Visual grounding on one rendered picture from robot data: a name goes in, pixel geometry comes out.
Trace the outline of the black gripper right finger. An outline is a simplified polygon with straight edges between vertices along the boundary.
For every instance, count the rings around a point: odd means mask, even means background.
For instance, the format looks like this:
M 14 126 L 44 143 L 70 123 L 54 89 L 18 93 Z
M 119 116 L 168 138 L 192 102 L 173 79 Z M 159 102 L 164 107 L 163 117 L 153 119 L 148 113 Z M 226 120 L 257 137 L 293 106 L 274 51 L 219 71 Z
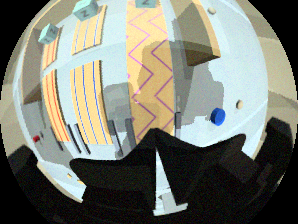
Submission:
M 154 128 L 154 132 L 157 153 L 176 205 L 186 204 L 186 198 L 196 188 L 206 169 L 229 159 L 239 149 L 242 151 L 243 143 L 246 143 L 245 133 L 237 133 L 230 139 L 202 148 L 169 135 L 164 129 Z

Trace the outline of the brown open-top box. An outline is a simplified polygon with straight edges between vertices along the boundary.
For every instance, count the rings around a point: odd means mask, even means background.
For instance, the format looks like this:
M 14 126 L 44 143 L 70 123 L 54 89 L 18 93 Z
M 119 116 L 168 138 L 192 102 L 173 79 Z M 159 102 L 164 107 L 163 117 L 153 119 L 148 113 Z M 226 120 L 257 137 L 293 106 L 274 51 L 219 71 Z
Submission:
M 138 48 L 184 48 L 196 67 L 230 55 L 209 0 L 51 0 L 25 32 L 17 61 L 17 105 L 78 64 Z

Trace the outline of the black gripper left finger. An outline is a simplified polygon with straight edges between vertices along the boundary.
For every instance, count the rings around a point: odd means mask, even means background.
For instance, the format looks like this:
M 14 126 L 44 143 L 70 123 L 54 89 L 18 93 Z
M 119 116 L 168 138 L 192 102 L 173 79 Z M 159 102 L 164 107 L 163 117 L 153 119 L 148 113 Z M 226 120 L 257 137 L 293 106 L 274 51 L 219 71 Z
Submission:
M 69 167 L 86 185 L 116 190 L 142 190 L 149 208 L 156 208 L 156 132 L 149 129 L 137 147 L 121 160 L 72 159 Z

